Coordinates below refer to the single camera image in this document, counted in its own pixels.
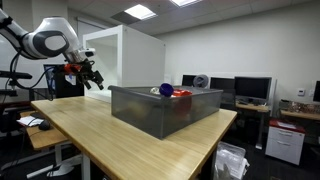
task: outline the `filing cabinet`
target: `filing cabinet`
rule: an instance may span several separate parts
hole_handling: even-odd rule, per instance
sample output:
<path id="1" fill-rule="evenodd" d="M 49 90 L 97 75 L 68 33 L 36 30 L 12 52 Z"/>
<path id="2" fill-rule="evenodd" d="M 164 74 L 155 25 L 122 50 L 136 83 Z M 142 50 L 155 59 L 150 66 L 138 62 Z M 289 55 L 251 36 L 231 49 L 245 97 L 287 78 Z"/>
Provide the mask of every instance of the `filing cabinet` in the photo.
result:
<path id="1" fill-rule="evenodd" d="M 270 120 L 266 155 L 299 165 L 304 136 L 300 126 Z"/>

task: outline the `white wall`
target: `white wall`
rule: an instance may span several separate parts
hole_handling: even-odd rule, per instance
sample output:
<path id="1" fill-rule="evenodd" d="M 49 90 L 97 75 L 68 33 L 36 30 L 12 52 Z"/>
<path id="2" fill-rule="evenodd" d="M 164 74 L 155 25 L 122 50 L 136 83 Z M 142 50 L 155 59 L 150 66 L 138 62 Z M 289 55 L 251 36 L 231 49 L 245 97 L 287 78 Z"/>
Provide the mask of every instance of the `white wall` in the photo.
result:
<path id="1" fill-rule="evenodd" d="M 320 80 L 320 2 L 300 4 L 158 35 L 166 43 L 165 73 L 173 83 L 182 74 L 272 76 L 279 99 L 298 97 Z"/>

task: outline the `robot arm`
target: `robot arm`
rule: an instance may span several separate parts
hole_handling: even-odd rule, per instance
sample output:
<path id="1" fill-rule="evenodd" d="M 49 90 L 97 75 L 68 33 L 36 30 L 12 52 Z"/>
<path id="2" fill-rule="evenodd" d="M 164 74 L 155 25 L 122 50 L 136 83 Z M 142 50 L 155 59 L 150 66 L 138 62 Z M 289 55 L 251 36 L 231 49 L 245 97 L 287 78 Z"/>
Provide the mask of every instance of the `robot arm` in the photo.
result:
<path id="1" fill-rule="evenodd" d="M 95 50 L 82 47 L 66 19 L 45 18 L 34 32 L 29 33 L 0 9 L 0 34 L 28 59 L 47 59 L 63 54 L 68 64 L 59 68 L 58 73 L 76 75 L 88 89 L 91 88 L 88 80 L 103 89 L 103 78 L 98 71 L 92 71 L 93 61 L 87 59 L 95 55 Z"/>

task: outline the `black monitor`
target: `black monitor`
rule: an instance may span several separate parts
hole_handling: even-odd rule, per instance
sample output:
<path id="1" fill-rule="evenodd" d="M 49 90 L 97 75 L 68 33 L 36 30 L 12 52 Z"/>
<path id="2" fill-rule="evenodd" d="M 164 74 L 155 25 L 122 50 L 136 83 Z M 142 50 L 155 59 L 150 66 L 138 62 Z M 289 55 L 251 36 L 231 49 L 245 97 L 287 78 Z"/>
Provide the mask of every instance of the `black monitor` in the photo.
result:
<path id="1" fill-rule="evenodd" d="M 56 98 L 84 96 L 84 85 L 76 81 L 76 85 L 70 84 L 66 81 L 66 75 L 63 73 L 54 73 L 61 64 L 44 64 L 46 71 L 47 85 L 49 93 L 55 95 Z"/>
<path id="2" fill-rule="evenodd" d="M 235 77 L 236 98 L 243 101 L 263 101 L 269 99 L 271 77 Z"/>
<path id="3" fill-rule="evenodd" d="M 196 75 L 183 75 L 182 76 L 182 86 L 193 86 L 193 80 Z"/>
<path id="4" fill-rule="evenodd" d="M 320 81 L 317 81 L 316 88 L 314 89 L 313 101 L 320 102 Z"/>
<path id="5" fill-rule="evenodd" d="M 210 89 L 234 89 L 234 79 L 212 77 L 210 79 Z"/>

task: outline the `wooden table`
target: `wooden table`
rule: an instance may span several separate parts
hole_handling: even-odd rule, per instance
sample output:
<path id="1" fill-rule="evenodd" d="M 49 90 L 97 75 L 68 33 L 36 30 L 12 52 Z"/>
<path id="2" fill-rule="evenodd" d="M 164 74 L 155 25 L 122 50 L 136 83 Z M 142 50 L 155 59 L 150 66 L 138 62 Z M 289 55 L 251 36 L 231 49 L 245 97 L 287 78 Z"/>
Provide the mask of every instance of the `wooden table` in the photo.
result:
<path id="1" fill-rule="evenodd" d="M 256 148 L 262 149 L 263 124 L 264 124 L 264 118 L 265 118 L 266 114 L 269 113 L 269 106 L 261 106 L 261 105 L 255 106 L 253 104 L 239 104 L 237 102 L 236 107 L 240 108 L 240 109 L 257 111 L 257 112 L 261 113 L 260 125 L 259 125 L 259 136 L 258 136 L 258 141 L 256 143 Z"/>
<path id="2" fill-rule="evenodd" d="M 113 117 L 110 104 L 89 97 L 32 106 L 112 179 L 194 179 L 236 117 L 220 110 L 159 140 Z"/>

